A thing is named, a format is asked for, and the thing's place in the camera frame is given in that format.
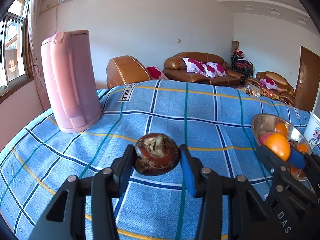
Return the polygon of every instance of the kettle handle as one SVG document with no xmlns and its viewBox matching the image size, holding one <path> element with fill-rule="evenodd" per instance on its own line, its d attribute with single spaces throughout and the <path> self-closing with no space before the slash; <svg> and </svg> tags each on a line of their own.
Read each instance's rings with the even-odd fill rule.
<svg viewBox="0 0 320 240">
<path fill-rule="evenodd" d="M 51 40 L 50 56 L 53 76 L 57 84 L 58 93 L 63 110 L 71 120 L 73 127 L 85 125 L 85 120 L 80 107 L 79 95 L 77 93 L 74 78 L 72 50 L 68 47 L 69 32 L 57 32 Z"/>
</svg>

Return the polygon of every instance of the stainless steel bowl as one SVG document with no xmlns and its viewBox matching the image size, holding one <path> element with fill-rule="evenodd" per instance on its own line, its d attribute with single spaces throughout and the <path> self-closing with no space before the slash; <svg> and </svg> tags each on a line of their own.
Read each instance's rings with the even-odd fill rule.
<svg viewBox="0 0 320 240">
<path fill-rule="evenodd" d="M 288 130 L 288 140 L 292 139 L 298 142 L 299 144 L 305 144 L 308 146 L 308 154 L 312 153 L 312 149 L 306 140 L 306 138 L 295 128 L 292 124 L 282 119 L 281 117 L 275 116 L 273 114 L 257 114 L 251 120 L 251 130 L 256 140 L 256 145 L 260 146 L 261 143 L 259 141 L 259 134 L 265 132 L 273 132 L 275 130 L 275 126 L 278 123 L 283 123 Z M 304 172 L 299 169 L 297 172 L 292 174 L 297 180 L 305 181 L 308 178 L 304 174 Z"/>
</svg>

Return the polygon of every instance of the leather armchair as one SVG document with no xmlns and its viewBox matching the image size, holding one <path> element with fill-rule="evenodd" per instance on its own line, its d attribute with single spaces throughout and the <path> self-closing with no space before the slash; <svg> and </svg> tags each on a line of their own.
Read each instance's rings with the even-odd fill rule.
<svg viewBox="0 0 320 240">
<path fill-rule="evenodd" d="M 202 63 L 217 62 L 223 66 L 227 76 L 208 78 L 198 73 L 189 73 L 187 72 L 187 66 L 185 62 L 182 59 L 183 57 L 188 57 Z M 164 62 L 163 73 L 171 80 L 216 86 L 231 87 L 238 86 L 244 82 L 244 75 L 229 69 L 228 63 L 225 62 L 222 57 L 202 52 L 181 52 L 173 57 L 168 58 Z"/>
<path fill-rule="evenodd" d="M 265 71 L 265 72 L 258 72 L 256 74 L 255 78 L 247 78 L 246 85 L 253 84 L 256 87 L 267 89 L 266 87 L 261 86 L 260 79 L 264 78 L 270 78 L 272 79 L 277 87 L 279 88 L 278 91 L 274 91 L 275 93 L 279 93 L 280 101 L 294 106 L 294 89 L 293 87 L 288 83 L 288 81 L 279 74 L 271 71 Z"/>
<path fill-rule="evenodd" d="M 109 60 L 107 65 L 108 88 L 152 80 L 146 68 L 134 57 L 121 56 Z"/>
</svg>

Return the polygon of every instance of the curtain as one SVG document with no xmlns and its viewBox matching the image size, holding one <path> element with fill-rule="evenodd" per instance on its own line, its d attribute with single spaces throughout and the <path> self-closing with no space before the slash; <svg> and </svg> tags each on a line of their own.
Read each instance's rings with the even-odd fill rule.
<svg viewBox="0 0 320 240">
<path fill-rule="evenodd" d="M 32 72 L 35 79 L 36 88 L 38 91 L 39 99 L 44 110 L 49 109 L 50 102 L 45 87 L 42 64 L 39 64 L 39 55 L 36 40 L 36 23 L 39 17 L 41 4 L 43 0 L 29 0 L 29 11 L 28 11 L 28 33 L 29 33 L 29 43 L 31 50 L 31 59 L 32 59 Z"/>
</svg>

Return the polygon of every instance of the bed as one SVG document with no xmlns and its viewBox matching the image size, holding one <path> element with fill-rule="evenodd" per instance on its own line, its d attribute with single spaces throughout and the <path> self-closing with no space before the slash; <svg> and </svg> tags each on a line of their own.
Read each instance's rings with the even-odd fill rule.
<svg viewBox="0 0 320 240">
<path fill-rule="evenodd" d="M 103 114 L 81 133 L 63 133 L 49 109 L 24 127 L 0 153 L 0 211 L 20 240 L 66 178 L 93 176 L 122 156 L 128 144 L 151 132 L 186 144 L 192 156 L 218 174 L 243 174 L 265 199 L 271 182 L 255 157 L 250 122 L 259 113 L 278 115 L 304 132 L 310 114 L 268 98 L 252 98 L 228 87 L 170 80 L 141 82 L 129 102 L 118 102 L 124 86 L 98 90 Z M 133 171 L 128 189 L 113 199 L 120 239 L 174 239 L 182 192 L 180 165 L 146 177 Z M 201 199 L 186 194 L 181 239 L 193 239 Z M 228 233 L 223 201 L 222 239 Z M 86 199 L 86 237 L 92 239 L 91 199 Z"/>
</svg>

